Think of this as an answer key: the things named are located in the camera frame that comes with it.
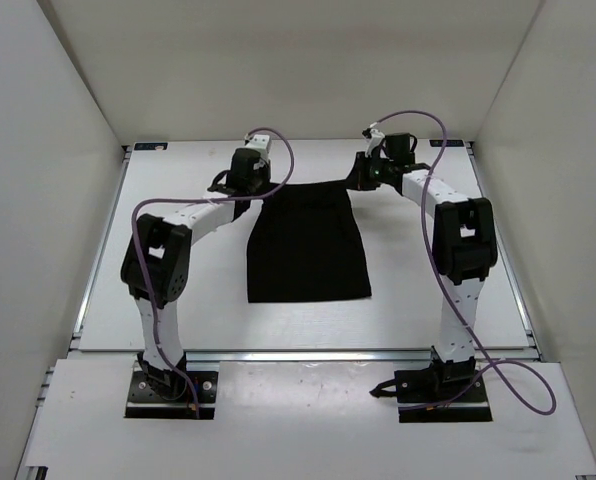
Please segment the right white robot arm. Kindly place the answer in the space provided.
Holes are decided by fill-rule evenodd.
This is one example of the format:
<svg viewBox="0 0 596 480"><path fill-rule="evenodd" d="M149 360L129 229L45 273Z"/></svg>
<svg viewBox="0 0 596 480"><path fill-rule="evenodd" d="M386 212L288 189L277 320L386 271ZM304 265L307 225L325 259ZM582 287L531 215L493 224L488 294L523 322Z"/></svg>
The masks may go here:
<svg viewBox="0 0 596 480"><path fill-rule="evenodd" d="M362 132L367 148L356 154L346 185L372 191L389 185L421 208L421 219L433 221L423 237L443 304L439 341L424 370L427 391L449 400L475 375L474 339L479 295L498 259L491 202L469 197L415 161L417 141L408 133L386 135L375 127Z"/></svg>

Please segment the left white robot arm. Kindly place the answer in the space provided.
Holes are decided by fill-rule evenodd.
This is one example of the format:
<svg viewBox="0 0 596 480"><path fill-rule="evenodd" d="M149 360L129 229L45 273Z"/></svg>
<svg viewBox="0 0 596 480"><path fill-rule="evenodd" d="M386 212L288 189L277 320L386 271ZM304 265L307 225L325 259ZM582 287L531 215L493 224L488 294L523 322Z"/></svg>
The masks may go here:
<svg viewBox="0 0 596 480"><path fill-rule="evenodd" d="M271 139L256 135L235 150L230 168L219 173L198 204L164 217L137 217L137 240L129 242L120 276L138 307L144 349L138 363L149 386L166 399L187 389L186 356L178 329L177 305L188 279L191 247L238 219L251 199L270 189Z"/></svg>

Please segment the black skirt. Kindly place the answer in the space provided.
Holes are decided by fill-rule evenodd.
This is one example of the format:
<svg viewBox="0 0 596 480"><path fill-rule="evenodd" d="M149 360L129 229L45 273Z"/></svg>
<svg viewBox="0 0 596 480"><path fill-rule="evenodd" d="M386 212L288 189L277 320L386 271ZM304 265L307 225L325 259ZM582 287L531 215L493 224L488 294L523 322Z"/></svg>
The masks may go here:
<svg viewBox="0 0 596 480"><path fill-rule="evenodd" d="M342 180L285 185L263 201L247 243L249 302L371 296L364 245Z"/></svg>

